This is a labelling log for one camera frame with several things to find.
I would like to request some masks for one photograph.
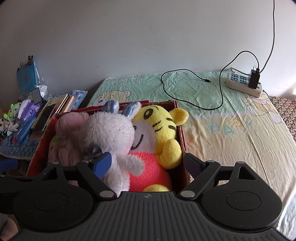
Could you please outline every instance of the blue cloth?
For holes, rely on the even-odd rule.
[[[31,160],[40,140],[29,141],[29,135],[21,143],[10,143],[12,136],[6,137],[0,146],[0,154],[8,158]]]
[[[140,102],[131,102],[127,106],[125,106],[122,110],[122,115],[129,117],[136,108],[138,108],[140,105]]]
[[[109,100],[103,106],[104,112],[117,113],[119,110],[119,103],[116,100]]]

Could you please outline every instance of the tiger paw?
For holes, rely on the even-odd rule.
[[[175,139],[168,140],[163,146],[163,152],[158,156],[158,162],[165,169],[172,169],[182,161],[182,150]]]
[[[170,190],[166,186],[160,185],[160,184],[150,185],[143,190],[143,192],[169,192],[169,191]]]

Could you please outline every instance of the pink plush bear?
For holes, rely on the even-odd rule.
[[[70,112],[58,119],[56,133],[59,141],[55,142],[55,145],[50,145],[48,164],[58,161],[62,166],[74,166],[83,160],[78,143],[79,131],[88,117],[89,115],[85,112]]]

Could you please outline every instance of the power adapter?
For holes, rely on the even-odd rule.
[[[259,78],[260,78],[260,72],[259,72],[259,68],[257,68],[256,70],[251,69],[251,77],[249,80],[249,88],[252,89],[256,89],[259,83]]]

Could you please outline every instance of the book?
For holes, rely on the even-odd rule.
[[[71,110],[72,106],[74,105],[76,98],[77,98],[77,95],[68,96],[63,107],[61,108],[60,113],[69,112]]]
[[[67,99],[67,97],[68,97],[68,94],[65,94],[65,95],[61,95],[61,96],[58,96],[58,97],[55,97],[55,98],[49,99],[48,102],[47,102],[47,103],[45,104],[45,106],[43,107],[42,111],[39,113],[38,117],[36,118],[34,124],[31,126],[31,129],[34,129],[34,128],[35,128],[37,122],[39,121],[39,118],[42,116],[42,113],[43,113],[43,111],[46,109],[46,107],[55,104],[55,107],[54,107],[54,109],[53,109],[53,111],[52,111],[52,113],[51,113],[51,115],[50,115],[48,121],[47,121],[46,124],[45,124],[45,127],[46,127],[46,126],[48,125],[50,119],[54,116],[54,114],[55,114],[55,113],[58,113],[58,112],[61,110],[61,108],[62,108],[64,102],[65,102],[66,99]]]

